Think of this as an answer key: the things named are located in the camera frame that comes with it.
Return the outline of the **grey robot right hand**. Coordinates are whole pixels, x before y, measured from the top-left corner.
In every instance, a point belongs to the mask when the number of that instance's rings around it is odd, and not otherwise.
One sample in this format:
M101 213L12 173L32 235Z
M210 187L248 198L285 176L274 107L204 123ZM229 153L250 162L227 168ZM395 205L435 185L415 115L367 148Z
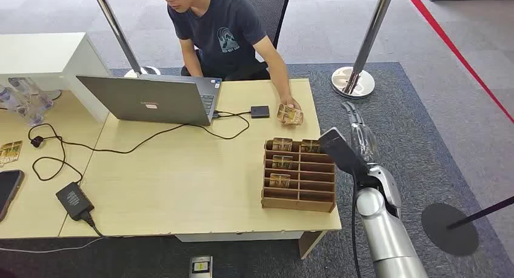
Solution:
M350 146L367 164L377 165L379 159L378 143L369 126L364 122L356 106L343 101L350 122Z

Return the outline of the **person's left hand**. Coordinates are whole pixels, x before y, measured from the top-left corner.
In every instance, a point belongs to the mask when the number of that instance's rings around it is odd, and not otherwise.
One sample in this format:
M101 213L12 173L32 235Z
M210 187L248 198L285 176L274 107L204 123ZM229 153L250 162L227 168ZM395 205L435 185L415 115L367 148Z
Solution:
M281 96L280 102L282 104L284 104L286 107L294 108L296 110L301 110L301 106L291 95Z

